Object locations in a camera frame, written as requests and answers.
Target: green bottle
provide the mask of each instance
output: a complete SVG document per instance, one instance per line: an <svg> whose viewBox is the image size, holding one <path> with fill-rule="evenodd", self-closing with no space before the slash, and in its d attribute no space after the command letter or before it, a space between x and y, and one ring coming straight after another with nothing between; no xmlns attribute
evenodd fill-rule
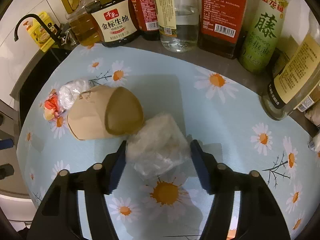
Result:
<svg viewBox="0 0 320 240"><path fill-rule="evenodd" d="M281 35L288 2L260 0L239 57L246 70L260 73L268 65Z"/></svg>

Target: plastic bag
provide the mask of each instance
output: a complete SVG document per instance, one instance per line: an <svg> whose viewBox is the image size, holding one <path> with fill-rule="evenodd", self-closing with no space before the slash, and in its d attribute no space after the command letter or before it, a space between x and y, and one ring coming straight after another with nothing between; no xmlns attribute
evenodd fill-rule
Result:
<svg viewBox="0 0 320 240"><path fill-rule="evenodd" d="M85 91L90 89L90 85L88 80L85 79L77 79L68 82L63 85L58 91L58 103L59 105L65 109L69 110L73 103L76 101L78 96Z"/></svg>
<svg viewBox="0 0 320 240"><path fill-rule="evenodd" d="M148 121L127 143L126 159L144 179L159 176L190 158L190 146L170 114Z"/></svg>

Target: yellow container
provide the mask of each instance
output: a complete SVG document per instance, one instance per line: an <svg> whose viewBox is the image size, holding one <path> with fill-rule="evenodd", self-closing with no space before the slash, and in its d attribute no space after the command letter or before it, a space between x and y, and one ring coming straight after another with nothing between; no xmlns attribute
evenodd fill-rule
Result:
<svg viewBox="0 0 320 240"><path fill-rule="evenodd" d="M38 16L54 34L57 33L53 21L46 12L41 12L38 14ZM50 37L49 33L46 32L46 30L40 25L40 23L38 23L36 19L33 20L33 26L28 29L28 33L43 52L46 52L55 43L55 41Z"/></svg>

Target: black faucet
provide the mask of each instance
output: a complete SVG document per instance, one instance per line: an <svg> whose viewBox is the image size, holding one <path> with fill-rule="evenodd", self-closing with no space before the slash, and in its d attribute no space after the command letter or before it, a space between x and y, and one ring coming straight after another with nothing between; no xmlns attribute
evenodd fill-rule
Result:
<svg viewBox="0 0 320 240"><path fill-rule="evenodd" d="M45 23L40 19L40 17L38 15L33 14L33 13L25 15L19 20L19 22L16 25L16 28L14 29L14 41L17 41L19 39L19 37L18 37L19 25L21 24L21 22L23 20L25 20L26 18L29 18L29 17L36 19L38 21L38 23L40 23L40 25L46 30L46 32L49 33L50 37L58 44L58 46L61 46L61 41L60 41L59 37L56 36L52 31L50 31L49 27L47 25L45 25Z"/></svg>

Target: brown paper bag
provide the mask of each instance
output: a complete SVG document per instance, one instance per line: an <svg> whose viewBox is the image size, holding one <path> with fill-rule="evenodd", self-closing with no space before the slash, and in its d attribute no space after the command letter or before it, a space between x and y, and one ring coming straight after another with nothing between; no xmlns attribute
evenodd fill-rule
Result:
<svg viewBox="0 0 320 240"><path fill-rule="evenodd" d="M126 88L102 85L80 94L67 123L78 140L110 138L137 132L143 125L143 111Z"/></svg>

